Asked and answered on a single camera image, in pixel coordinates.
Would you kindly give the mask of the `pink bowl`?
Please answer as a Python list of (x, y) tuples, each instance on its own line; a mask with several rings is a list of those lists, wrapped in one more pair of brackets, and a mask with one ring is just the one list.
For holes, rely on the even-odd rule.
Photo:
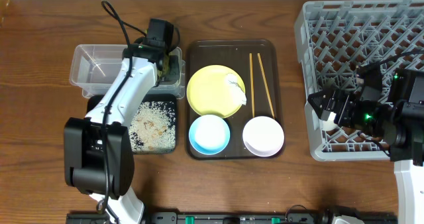
[(282, 126), (273, 118), (259, 116), (249, 120), (242, 130), (242, 141), (255, 156), (271, 157), (284, 145)]

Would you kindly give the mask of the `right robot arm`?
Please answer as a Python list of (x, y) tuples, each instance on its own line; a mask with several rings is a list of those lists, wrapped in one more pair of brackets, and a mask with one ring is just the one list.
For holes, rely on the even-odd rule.
[(360, 94), (325, 88), (308, 95), (318, 118), (368, 135), (388, 144), (386, 155), (394, 163), (399, 223), (423, 222), (423, 72), (397, 68), (386, 104), (382, 73), (378, 68), (356, 71)]

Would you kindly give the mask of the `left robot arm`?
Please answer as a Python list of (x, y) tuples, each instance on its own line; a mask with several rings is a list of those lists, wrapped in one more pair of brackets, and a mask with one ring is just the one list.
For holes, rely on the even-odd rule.
[(64, 127), (67, 185), (97, 200), (94, 213), (69, 213), (66, 223), (140, 223), (144, 204), (131, 183), (134, 157), (129, 127), (142, 100), (159, 84), (182, 51), (163, 44), (132, 44), (123, 50), (121, 70), (102, 100), (83, 119)]

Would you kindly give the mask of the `wooden chopstick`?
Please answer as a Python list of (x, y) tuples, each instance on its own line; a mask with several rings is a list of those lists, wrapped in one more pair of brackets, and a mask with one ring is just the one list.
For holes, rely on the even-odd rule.
[(270, 112), (271, 112), (272, 118), (275, 119), (276, 116), (275, 116), (275, 113), (274, 113), (274, 108), (273, 108), (272, 100), (271, 100), (271, 97), (270, 97), (268, 82), (267, 82), (267, 79), (266, 79), (266, 74), (265, 74), (265, 71), (264, 71), (264, 65), (263, 65), (262, 57), (261, 57), (260, 53), (257, 53), (257, 57), (258, 57), (258, 62), (259, 62), (259, 66), (260, 66), (260, 70), (261, 70), (261, 74), (262, 74), (262, 80), (263, 80), (264, 87), (265, 87), (265, 90), (266, 90), (266, 96), (267, 96), (267, 99), (268, 99)]
[(249, 69), (250, 69), (250, 95), (251, 95), (252, 118), (254, 118), (255, 103), (254, 103), (254, 74), (253, 74), (252, 53), (249, 53)]

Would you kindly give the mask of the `light blue bowl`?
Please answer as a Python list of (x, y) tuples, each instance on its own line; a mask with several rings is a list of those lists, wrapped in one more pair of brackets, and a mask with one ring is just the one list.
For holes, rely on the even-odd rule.
[(231, 132), (224, 119), (216, 115), (198, 117), (189, 127), (191, 147), (200, 154), (215, 155), (229, 144)]

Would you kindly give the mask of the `white tissue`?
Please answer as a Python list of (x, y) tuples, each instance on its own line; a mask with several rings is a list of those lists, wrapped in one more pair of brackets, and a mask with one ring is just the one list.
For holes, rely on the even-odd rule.
[(228, 73), (225, 76), (225, 80), (228, 83), (234, 103), (236, 103), (237, 105), (246, 105), (246, 102), (247, 102), (246, 95), (238, 83), (237, 76), (234, 74)]

